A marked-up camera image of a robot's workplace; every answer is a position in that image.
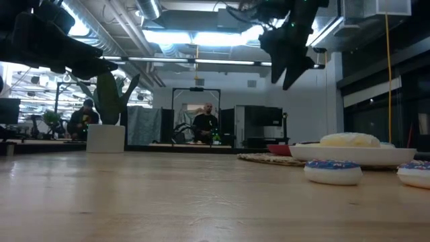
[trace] potted plant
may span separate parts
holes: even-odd
[[[60,124],[60,114],[56,114],[55,112],[51,111],[51,110],[47,110],[43,115],[42,115],[42,119],[43,122],[49,127],[50,130],[48,130],[47,134],[43,135],[43,139],[47,139],[50,140],[52,137],[51,134],[49,134],[50,132],[56,130],[56,128],[58,127],[58,125]]]
[[[124,126],[116,124],[120,119],[120,114],[127,108],[128,100],[139,83],[140,75],[131,80],[125,93],[122,93],[124,79],[115,80],[111,73],[104,73],[97,77],[97,88],[95,88],[94,93],[91,93],[86,84],[78,81],[72,74],[71,78],[94,101],[95,109],[100,114],[102,123],[88,126],[87,152],[124,152],[126,129]]]

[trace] white bowl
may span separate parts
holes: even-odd
[[[416,149],[290,146],[291,155],[303,161],[333,159],[359,165],[400,165],[414,159]]]
[[[319,169],[313,167],[304,168],[304,176],[313,182],[331,185],[357,185],[363,173],[360,167],[351,169]]]

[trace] woven placemat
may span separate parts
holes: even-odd
[[[293,157],[284,157],[279,155],[274,155],[272,153],[255,153],[255,154],[238,154],[238,159],[244,161],[252,161],[258,163],[272,164],[272,165],[287,165],[304,167],[306,162],[299,161]]]
[[[297,160],[293,157],[284,157],[279,155],[274,155],[272,153],[255,153],[255,154],[238,154],[237,159],[243,161],[258,162],[271,165],[286,165],[294,167],[304,167],[305,161]],[[396,171],[397,166],[387,165],[387,166],[375,166],[375,165],[360,165],[362,170],[365,171]]]

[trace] red bowl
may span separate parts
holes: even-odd
[[[274,155],[291,156],[289,145],[267,145],[267,148]]]

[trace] sprinkles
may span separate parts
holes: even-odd
[[[318,169],[352,169],[360,167],[352,161],[336,161],[336,160],[312,160],[306,162],[306,167]]]
[[[430,162],[413,160],[411,162],[399,165],[398,168],[399,169],[401,169],[401,168],[403,168],[403,169],[418,169],[418,170],[429,171],[430,170]]]

